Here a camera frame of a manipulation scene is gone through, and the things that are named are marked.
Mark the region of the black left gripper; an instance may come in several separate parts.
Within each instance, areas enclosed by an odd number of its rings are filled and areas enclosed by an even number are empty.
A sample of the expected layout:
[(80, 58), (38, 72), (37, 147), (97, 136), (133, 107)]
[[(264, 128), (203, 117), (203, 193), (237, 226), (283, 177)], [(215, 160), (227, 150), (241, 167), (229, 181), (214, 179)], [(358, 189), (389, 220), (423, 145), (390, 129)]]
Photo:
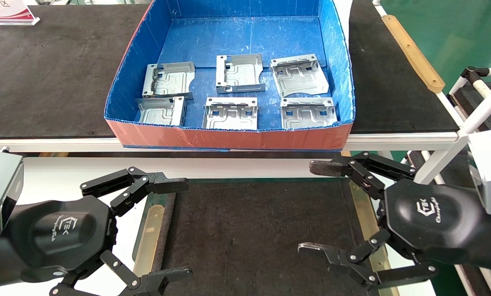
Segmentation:
[[(120, 296), (162, 296), (170, 283), (193, 277), (189, 267), (137, 277), (110, 251), (118, 231), (115, 216), (122, 217), (149, 194), (187, 191), (187, 178), (170, 179), (162, 172), (132, 166), (84, 182), (80, 188), (84, 197), (79, 200), (15, 207), (0, 235), (0, 286), (65, 276), (50, 296), (93, 296), (74, 286), (105, 264), (126, 284)], [(119, 190), (110, 207), (96, 199)]]

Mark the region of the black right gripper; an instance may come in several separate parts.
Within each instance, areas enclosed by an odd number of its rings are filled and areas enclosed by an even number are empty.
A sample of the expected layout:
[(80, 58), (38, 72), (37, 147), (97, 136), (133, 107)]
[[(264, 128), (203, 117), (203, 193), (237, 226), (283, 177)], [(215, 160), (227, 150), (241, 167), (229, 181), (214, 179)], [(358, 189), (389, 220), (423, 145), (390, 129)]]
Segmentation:
[[(347, 177), (373, 200), (384, 200), (386, 228), (352, 251), (304, 242), (299, 252), (319, 252), (328, 266), (340, 266), (366, 290), (380, 290), (428, 281), (438, 274), (430, 264), (373, 271), (363, 263), (391, 236), (398, 252), (450, 265), (491, 269), (491, 214), (476, 191), (447, 184), (417, 184), (416, 169), (368, 151), (352, 157), (335, 153), (330, 161), (313, 160), (316, 176)], [(398, 181), (385, 190), (373, 174)]]

